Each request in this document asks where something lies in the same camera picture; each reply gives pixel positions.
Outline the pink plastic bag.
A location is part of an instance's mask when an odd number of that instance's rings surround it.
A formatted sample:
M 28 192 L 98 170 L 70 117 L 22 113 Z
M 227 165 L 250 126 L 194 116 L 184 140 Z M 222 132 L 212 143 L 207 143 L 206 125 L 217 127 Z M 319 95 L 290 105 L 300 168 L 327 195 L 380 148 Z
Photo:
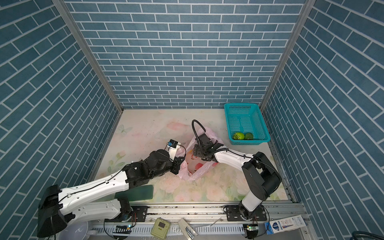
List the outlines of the pink plastic bag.
M 192 136 L 191 140 L 186 142 L 185 149 L 181 147 L 176 154 L 177 157 L 186 157 L 177 174 L 180 179 L 185 181 L 195 181 L 201 178 L 218 164 L 215 161 L 203 161 L 202 158 L 193 153 L 194 146 L 197 144 L 195 138 L 195 136 Z

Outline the green apple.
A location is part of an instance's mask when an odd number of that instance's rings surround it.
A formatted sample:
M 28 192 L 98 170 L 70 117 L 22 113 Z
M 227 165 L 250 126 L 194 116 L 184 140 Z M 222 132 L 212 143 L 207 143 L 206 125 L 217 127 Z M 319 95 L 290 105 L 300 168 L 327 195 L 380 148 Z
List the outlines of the green apple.
M 245 135 L 241 132 L 236 132 L 233 134 L 233 140 L 244 140 L 245 139 Z

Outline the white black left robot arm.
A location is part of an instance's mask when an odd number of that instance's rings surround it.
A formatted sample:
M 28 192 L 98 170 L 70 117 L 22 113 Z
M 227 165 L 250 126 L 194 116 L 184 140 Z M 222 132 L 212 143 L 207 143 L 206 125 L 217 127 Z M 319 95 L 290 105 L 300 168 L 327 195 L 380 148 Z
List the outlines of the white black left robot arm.
M 185 158 L 184 154 L 178 156 L 176 150 L 160 149 L 102 179 L 64 189 L 58 185 L 46 188 L 38 206 L 37 236 L 45 238 L 63 231 L 77 218 L 74 211 L 88 203 L 146 185 L 167 172 L 177 175 Z

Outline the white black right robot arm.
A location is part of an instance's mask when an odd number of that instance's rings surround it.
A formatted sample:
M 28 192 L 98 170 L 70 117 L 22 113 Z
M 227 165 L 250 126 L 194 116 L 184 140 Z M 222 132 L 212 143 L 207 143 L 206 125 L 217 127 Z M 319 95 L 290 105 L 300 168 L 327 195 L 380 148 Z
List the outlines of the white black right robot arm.
M 256 209 L 274 193 L 282 182 L 282 177 L 261 152 L 245 154 L 231 150 L 213 142 L 206 134 L 196 137 L 194 156 L 204 161 L 226 164 L 243 172 L 250 191 L 239 203 L 239 213 L 245 220 L 256 216 Z

